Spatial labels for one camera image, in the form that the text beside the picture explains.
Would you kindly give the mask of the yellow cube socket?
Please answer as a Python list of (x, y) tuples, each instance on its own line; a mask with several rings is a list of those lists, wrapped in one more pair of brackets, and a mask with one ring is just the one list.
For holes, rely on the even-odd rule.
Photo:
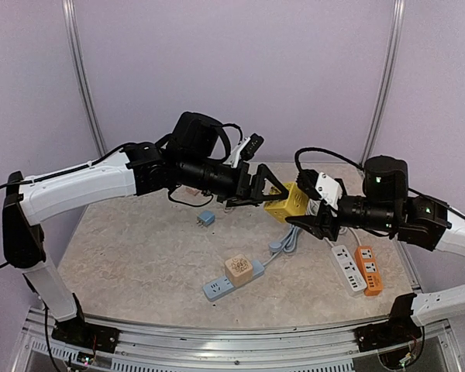
[(309, 197), (295, 182), (284, 183), (288, 190), (288, 197), (284, 200), (267, 201), (264, 211), (280, 223), (286, 223), (287, 217), (305, 215)]

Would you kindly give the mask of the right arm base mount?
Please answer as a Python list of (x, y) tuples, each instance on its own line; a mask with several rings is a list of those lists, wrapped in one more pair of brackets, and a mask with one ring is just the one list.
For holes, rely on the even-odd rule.
[(360, 352), (388, 348), (422, 337), (422, 329), (410, 315), (390, 315), (386, 322), (371, 323), (354, 330)]

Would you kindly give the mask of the blue power strip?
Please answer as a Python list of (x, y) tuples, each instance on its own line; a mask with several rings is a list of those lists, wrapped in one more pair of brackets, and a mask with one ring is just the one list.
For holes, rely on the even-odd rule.
[[(265, 266), (259, 260), (253, 260), (252, 265), (253, 277), (250, 281), (255, 281), (257, 278), (264, 275)], [(222, 275), (202, 287), (205, 297), (210, 302), (217, 301), (234, 292), (236, 289), (238, 289), (238, 287), (235, 287), (226, 275)]]

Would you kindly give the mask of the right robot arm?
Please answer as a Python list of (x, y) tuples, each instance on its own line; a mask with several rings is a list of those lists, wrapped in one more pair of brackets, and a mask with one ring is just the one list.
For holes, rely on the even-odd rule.
[[(363, 171), (364, 196), (348, 195), (342, 181), (304, 169), (300, 156), (308, 152), (334, 156)], [(296, 151), (294, 161), (299, 188), (319, 206), (315, 215), (287, 217), (286, 222), (320, 240), (335, 242), (340, 228), (346, 227), (465, 257), (465, 215), (445, 201), (411, 189), (404, 160), (380, 155), (360, 166), (331, 150), (305, 147)], [(465, 284), (429, 294), (402, 295), (394, 300), (389, 320), (381, 326), (381, 338), (396, 344), (410, 333), (411, 322), (421, 327), (463, 314)]]

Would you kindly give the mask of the beige cube socket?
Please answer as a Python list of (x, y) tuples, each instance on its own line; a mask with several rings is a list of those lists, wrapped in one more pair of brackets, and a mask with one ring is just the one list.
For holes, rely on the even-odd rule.
[(224, 262), (225, 275), (234, 287), (241, 287), (253, 279), (253, 265), (242, 253)]

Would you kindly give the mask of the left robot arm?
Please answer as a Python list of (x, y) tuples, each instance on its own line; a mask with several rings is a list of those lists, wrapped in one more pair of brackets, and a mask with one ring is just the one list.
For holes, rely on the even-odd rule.
[(228, 207), (285, 200), (288, 189), (271, 170), (249, 162), (263, 144), (257, 134), (232, 145), (226, 124), (184, 112), (174, 130), (158, 141), (124, 143), (97, 160), (53, 173), (10, 174), (2, 185), (2, 247), (8, 264), (22, 271), (64, 334), (88, 343), (93, 328), (43, 246), (42, 222), (86, 205), (155, 191), (194, 188)]

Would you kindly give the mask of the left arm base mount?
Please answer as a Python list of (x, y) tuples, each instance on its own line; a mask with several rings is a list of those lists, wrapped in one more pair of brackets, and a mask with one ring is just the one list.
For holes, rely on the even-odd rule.
[(56, 321), (52, 331), (52, 337), (57, 341), (105, 353), (115, 352), (119, 334), (117, 328), (87, 322), (82, 311), (67, 321)]

